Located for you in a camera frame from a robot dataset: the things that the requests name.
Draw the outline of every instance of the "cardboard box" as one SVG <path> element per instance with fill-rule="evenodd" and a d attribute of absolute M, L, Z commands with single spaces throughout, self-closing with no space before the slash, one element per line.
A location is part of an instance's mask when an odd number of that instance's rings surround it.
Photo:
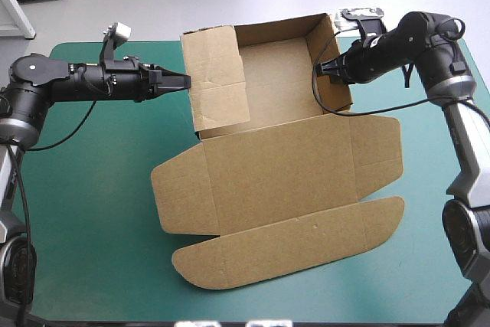
<path fill-rule="evenodd" d="M 400 124 L 324 115 L 312 61 L 333 35 L 327 15 L 221 26 L 181 38 L 201 142 L 152 172 L 162 227 L 220 235 L 172 262 L 207 289 L 242 286 L 373 249 L 396 230 L 401 198 L 360 202 L 400 177 Z M 339 54 L 333 42 L 322 60 Z M 347 109 L 347 86 L 318 79 Z"/>

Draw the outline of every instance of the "black cable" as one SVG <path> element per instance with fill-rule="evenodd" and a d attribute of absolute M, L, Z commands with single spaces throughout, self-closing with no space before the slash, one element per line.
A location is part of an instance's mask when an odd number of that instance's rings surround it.
<path fill-rule="evenodd" d="M 27 196 L 25 195 L 25 187 L 24 187 L 24 181 L 22 180 L 22 175 L 21 175 L 21 169 L 18 166 L 17 159 L 15 157 L 14 151 L 12 150 L 12 147 L 10 144 L 5 144 L 5 147 L 7 147 L 8 150 L 8 155 L 10 156 L 10 161 L 12 164 L 12 167 L 14 169 L 15 175 L 17 176 L 17 183 L 19 187 L 19 191 L 21 192 L 21 198 L 22 198 L 22 207 L 24 209 L 24 222 L 25 222 L 25 232 L 26 232 L 26 238 L 27 238 L 27 251 L 26 251 L 26 279 L 25 279 L 25 295 L 24 295 L 24 300 L 22 300 L 21 307 L 18 310 L 17 314 L 17 320 L 16 320 L 16 325 L 17 326 L 23 326 L 25 325 L 25 313 L 27 311 L 27 306 L 29 304 L 29 296 L 31 295 L 31 246 L 32 246 L 32 240 L 31 240 L 31 219 L 29 217 L 29 206 L 28 206 L 28 199 Z"/>
<path fill-rule="evenodd" d="M 337 110 L 334 110 L 332 109 L 331 107 L 329 106 L 326 106 L 323 102 L 322 102 L 322 98 L 320 97 L 319 95 L 319 92 L 318 92 L 318 83 L 317 83 L 317 80 L 316 80 L 316 70 L 315 70 L 315 66 L 316 64 L 318 64 L 318 62 L 320 61 L 320 59 L 322 58 L 322 55 L 326 52 L 326 50 L 328 49 L 328 46 L 330 46 L 330 43 L 341 33 L 342 31 L 337 31 L 335 32 L 328 40 L 327 42 L 325 43 L 325 46 L 323 47 L 322 51 L 320 52 L 320 54 L 318 54 L 317 58 L 315 59 L 315 62 L 313 63 L 313 68 L 312 68 L 312 91 L 313 91 L 313 96 L 315 97 L 315 100 L 316 102 L 318 103 L 318 105 L 325 111 L 328 111 L 329 113 L 332 113 L 334 115 L 337 115 L 337 116 L 366 116 L 366 115 L 373 115 L 373 114 L 379 114 L 379 113 L 388 113 L 390 111 L 395 111 L 395 110 L 401 110 L 401 109 L 406 109 L 408 107 L 412 107 L 412 106 L 417 106 L 417 105 L 421 105 L 423 103 L 428 103 L 428 102 L 431 102 L 431 101 L 437 101 L 437 100 L 449 100 L 449 103 L 458 103 L 460 102 L 459 99 L 457 99 L 456 97 L 454 96 L 435 96 L 435 97 L 429 97 L 429 98 L 426 98 L 426 99 L 423 99 L 423 100 L 419 100 L 419 101 L 415 101 L 413 103 L 406 103 L 404 105 L 399 105 L 399 106 L 392 106 L 392 107 L 387 107 L 385 109 L 379 109 L 379 110 L 372 110 L 372 111 L 366 111 L 366 112 L 363 112 L 363 113 L 340 113 L 339 111 Z"/>
<path fill-rule="evenodd" d="M 111 96 L 114 91 L 114 86 L 108 80 L 104 80 L 107 86 L 107 91 L 101 90 L 99 87 L 95 86 L 92 82 L 90 82 L 87 78 L 85 78 L 85 73 L 87 72 L 87 65 L 81 64 L 83 71 L 80 73 L 80 78 L 87 85 L 87 88 L 92 92 L 101 93 L 104 96 Z"/>
<path fill-rule="evenodd" d="M 488 128 L 490 129 L 490 119 L 487 117 L 487 115 L 483 112 L 482 109 L 474 105 L 468 100 L 463 100 L 463 101 L 458 101 L 458 103 L 461 103 L 464 106 L 467 106 L 469 109 L 473 110 L 475 113 L 479 114 L 482 119 L 487 123 Z"/>
<path fill-rule="evenodd" d="M 44 147 L 34 147 L 32 149 L 28 149 L 28 151 L 44 151 L 46 149 L 52 149 L 52 148 L 54 148 L 56 146 L 59 146 L 61 143 L 66 142 L 68 139 L 70 139 L 71 137 L 73 137 L 75 135 L 75 133 L 77 133 L 80 130 L 80 128 L 82 127 L 82 125 L 85 123 L 85 121 L 89 118 L 90 114 L 92 113 L 92 110 L 95 107 L 95 104 L 96 103 L 97 103 L 97 101 L 93 101 L 92 102 L 92 105 L 90 105 L 90 108 L 88 109 L 87 113 L 83 117 L 82 121 L 78 124 L 77 128 L 75 128 L 75 130 L 72 133 L 70 133 L 68 136 L 64 137 L 62 140 L 60 140 L 60 141 L 58 141 L 56 143 L 53 143 L 52 145 L 44 146 Z"/>

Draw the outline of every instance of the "box lid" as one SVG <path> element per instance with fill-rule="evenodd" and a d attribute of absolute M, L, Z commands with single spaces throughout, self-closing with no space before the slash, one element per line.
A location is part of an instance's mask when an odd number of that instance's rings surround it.
<path fill-rule="evenodd" d="M 250 120 L 242 58 L 233 26 L 183 34 L 186 73 L 194 129 L 201 130 Z"/>
<path fill-rule="evenodd" d="M 354 204 L 402 171 L 396 119 L 323 115 L 206 139 L 152 186 L 165 231 L 225 235 Z"/>

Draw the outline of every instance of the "metal bracket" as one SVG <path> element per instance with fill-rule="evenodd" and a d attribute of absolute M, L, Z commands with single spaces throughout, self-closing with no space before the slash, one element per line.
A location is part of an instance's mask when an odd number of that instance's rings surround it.
<path fill-rule="evenodd" d="M 336 15 L 335 26 L 341 31 L 358 28 L 364 43 L 369 37 L 379 36 L 387 32 L 381 20 L 383 16 L 384 13 L 381 8 L 346 8 Z"/>

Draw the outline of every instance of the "corrugated cardboard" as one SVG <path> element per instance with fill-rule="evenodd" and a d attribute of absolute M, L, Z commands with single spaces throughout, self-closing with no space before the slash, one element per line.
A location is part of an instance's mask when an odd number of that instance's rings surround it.
<path fill-rule="evenodd" d="M 221 26 L 182 36 L 194 127 L 202 141 L 152 172 L 162 227 L 220 237 L 175 252 L 189 282 L 226 289 L 377 247 L 401 198 L 360 202 L 402 171 L 392 118 L 322 115 L 312 61 L 333 35 L 326 15 Z M 332 45 L 322 60 L 338 55 Z M 322 99 L 351 104 L 318 79 Z"/>
<path fill-rule="evenodd" d="M 350 204 L 191 245 L 172 262 L 196 286 L 229 289 L 368 251 L 402 215 L 399 197 Z"/>

